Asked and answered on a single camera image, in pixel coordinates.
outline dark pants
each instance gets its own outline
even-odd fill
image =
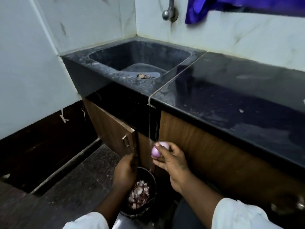
[[[173,216],[173,229],[206,229],[187,202],[181,199]]]

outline hand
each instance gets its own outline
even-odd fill
[[[166,142],[169,144],[173,153],[170,153],[160,143],[155,143],[156,149],[163,155],[165,162],[158,161],[157,158],[153,158],[153,163],[158,167],[165,169],[170,175],[170,183],[173,189],[182,194],[182,187],[188,177],[192,174],[189,170],[184,153],[182,150],[172,142]]]
[[[138,171],[138,156],[136,154],[125,155],[117,164],[113,176],[113,188],[130,192],[135,186]]]

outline forearm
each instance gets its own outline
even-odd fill
[[[95,208],[95,212],[99,212],[104,216],[109,228],[112,228],[127,194],[124,188],[113,188],[104,201]]]
[[[200,221],[208,228],[212,227],[214,210],[223,196],[188,171],[181,186],[181,194],[193,209]]]

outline faucet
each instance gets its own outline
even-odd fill
[[[169,6],[167,10],[164,10],[162,13],[162,18],[165,21],[170,20],[172,23],[178,18],[178,9],[175,7],[175,1],[170,0]]]

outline open cabinet door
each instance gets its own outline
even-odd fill
[[[135,130],[127,124],[83,98],[98,137],[120,157],[136,153]]]

